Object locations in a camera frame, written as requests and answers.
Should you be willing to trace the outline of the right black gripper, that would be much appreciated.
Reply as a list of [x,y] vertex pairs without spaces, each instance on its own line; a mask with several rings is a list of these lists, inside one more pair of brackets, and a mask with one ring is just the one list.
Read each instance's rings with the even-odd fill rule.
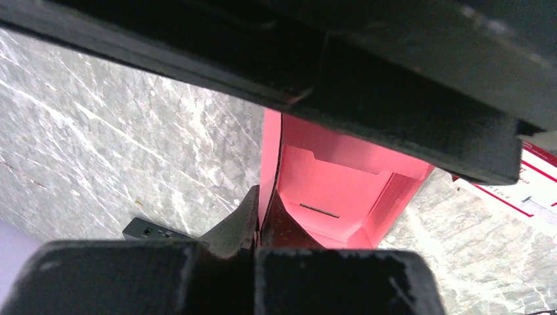
[[479,183],[556,151],[555,1],[2,1],[1,25]]

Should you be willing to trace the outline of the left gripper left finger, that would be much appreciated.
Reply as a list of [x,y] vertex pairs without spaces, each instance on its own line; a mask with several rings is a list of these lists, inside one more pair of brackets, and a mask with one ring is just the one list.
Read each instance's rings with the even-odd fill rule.
[[253,314],[259,187],[194,240],[64,240],[23,265],[2,314]]

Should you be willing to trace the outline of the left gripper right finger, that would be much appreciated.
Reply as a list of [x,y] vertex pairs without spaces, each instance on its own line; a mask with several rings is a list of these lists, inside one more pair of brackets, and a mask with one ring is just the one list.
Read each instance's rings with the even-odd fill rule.
[[255,253],[256,314],[444,314],[417,253],[326,249],[273,194]]

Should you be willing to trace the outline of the red cardboard paper box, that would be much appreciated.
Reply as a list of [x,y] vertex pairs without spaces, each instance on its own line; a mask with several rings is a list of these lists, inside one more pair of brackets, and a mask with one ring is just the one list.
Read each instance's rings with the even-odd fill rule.
[[265,110],[259,238],[283,247],[375,248],[432,171],[415,157]]

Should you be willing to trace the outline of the black box near left arm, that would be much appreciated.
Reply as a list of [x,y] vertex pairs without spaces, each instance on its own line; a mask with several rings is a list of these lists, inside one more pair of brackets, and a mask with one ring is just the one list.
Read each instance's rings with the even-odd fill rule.
[[134,217],[130,223],[122,230],[122,235],[125,240],[170,240],[191,242],[195,241],[194,238],[176,232],[164,226],[157,225],[153,222]]

